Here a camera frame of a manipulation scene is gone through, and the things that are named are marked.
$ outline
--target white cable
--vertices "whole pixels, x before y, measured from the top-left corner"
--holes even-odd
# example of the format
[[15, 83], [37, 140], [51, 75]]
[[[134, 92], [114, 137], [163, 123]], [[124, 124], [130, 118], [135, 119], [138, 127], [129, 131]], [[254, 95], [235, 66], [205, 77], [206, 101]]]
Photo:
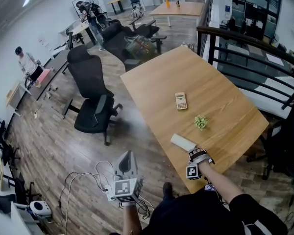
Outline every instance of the white cable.
[[[97, 165], [99, 164], [99, 163], [102, 163], [102, 162], [107, 162], [107, 163], [109, 163], [110, 165], [111, 165], [111, 167], [112, 167], [112, 169], [113, 169], [113, 171], [114, 171], [114, 168], [113, 168], [113, 166], [112, 166], [112, 164], [109, 162], [109, 161], [107, 161], [107, 160], [104, 160], [104, 161], [99, 161], [96, 165], [95, 165], [95, 172], [99, 175], [100, 173], [98, 173], [98, 170], [97, 170]], [[100, 186], [101, 186], [101, 188], [102, 189], [104, 189], [104, 186], [102, 185], [102, 183], [101, 183], [101, 178], [100, 178], [100, 175], [99, 175], [99, 184], [100, 184]]]
[[100, 175], [103, 175], [101, 173], [96, 173], [96, 174], [92, 174], [90, 172], [85, 172], [85, 173], [81, 173], [81, 174], [77, 174], [75, 175], [71, 182], [70, 182], [70, 186], [69, 186], [69, 193], [68, 193], [68, 201], [67, 201], [67, 211], [66, 211], [66, 215], [65, 215], [65, 235], [67, 235], [67, 224], [68, 224], [68, 210], [69, 210], [69, 200], [70, 200], [70, 190], [71, 190], [71, 184], [73, 182], [73, 180], [77, 177], [77, 176], [83, 176], [83, 175], [92, 175], [95, 180], [97, 180], [97, 178], [95, 176], [98, 176], [100, 178]]
[[140, 198], [142, 198], [143, 200], [145, 200], [147, 203], [149, 203], [153, 211], [155, 210], [154, 207], [153, 207], [153, 205], [148, 200], [144, 199], [141, 195], [138, 195], [138, 196]]

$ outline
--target white cylindrical object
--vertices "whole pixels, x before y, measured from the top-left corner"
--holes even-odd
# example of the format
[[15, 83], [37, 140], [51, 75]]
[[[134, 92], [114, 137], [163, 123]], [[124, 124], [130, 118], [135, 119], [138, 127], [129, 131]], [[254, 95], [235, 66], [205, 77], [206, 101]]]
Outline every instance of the white cylindrical object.
[[183, 148], [186, 151], [192, 150], [196, 147], [195, 143], [181, 137], [178, 134], [173, 134], [173, 136], [171, 138], [171, 143], [174, 143], [177, 146], [180, 146], [181, 148]]

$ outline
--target small green plant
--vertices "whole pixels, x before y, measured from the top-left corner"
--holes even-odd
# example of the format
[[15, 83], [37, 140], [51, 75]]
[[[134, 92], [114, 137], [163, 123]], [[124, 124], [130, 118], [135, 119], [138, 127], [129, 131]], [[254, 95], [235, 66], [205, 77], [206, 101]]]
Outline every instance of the small green plant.
[[202, 131], [203, 128], [205, 128], [206, 124], [208, 123], [208, 118], [205, 116], [198, 115], [195, 117], [195, 126]]

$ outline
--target chair headrest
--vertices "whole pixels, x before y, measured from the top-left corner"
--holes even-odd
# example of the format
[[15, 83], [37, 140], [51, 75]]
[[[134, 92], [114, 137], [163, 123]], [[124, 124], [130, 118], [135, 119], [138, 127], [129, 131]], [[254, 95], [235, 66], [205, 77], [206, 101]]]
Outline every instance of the chair headrest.
[[111, 24], [108, 28], [106, 28], [102, 33], [102, 38], [104, 41], [109, 41], [111, 38], [113, 38], [115, 35], [120, 33], [122, 31], [122, 25], [118, 22], [115, 22]]
[[91, 55], [87, 52], [85, 45], [79, 45], [71, 49], [68, 53], [68, 62], [70, 64], [78, 63], [90, 58]]

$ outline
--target person in black shirt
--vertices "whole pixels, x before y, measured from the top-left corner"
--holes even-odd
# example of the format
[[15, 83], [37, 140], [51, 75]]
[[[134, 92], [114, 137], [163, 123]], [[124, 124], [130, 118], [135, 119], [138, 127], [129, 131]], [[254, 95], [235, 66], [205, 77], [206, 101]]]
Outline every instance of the person in black shirt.
[[82, 13], [81, 15], [81, 19], [82, 20], [85, 20], [85, 18], [87, 17], [87, 20], [88, 20], [88, 23], [90, 24], [91, 26], [91, 29], [93, 31], [93, 33], [95, 34], [95, 37], [96, 37], [96, 40], [99, 42], [100, 44], [100, 51], [103, 51], [105, 50], [103, 47], [102, 47], [102, 43], [103, 43], [103, 40], [102, 40], [102, 36], [101, 36], [101, 27], [98, 27], [97, 26], [97, 23], [95, 21], [94, 18], [92, 18], [89, 13], [88, 13], [88, 8], [87, 8], [87, 4], [82, 2], [82, 1], [78, 1], [76, 3], [76, 6], [77, 8], [79, 9], [79, 11]]
[[244, 194], [233, 182], [216, 172], [205, 160], [198, 165], [215, 190], [229, 205], [226, 209], [217, 192], [206, 186], [190, 195], [173, 197], [172, 185], [163, 186], [163, 201], [142, 230], [135, 202], [123, 210], [123, 235], [286, 235], [286, 225], [271, 211]]

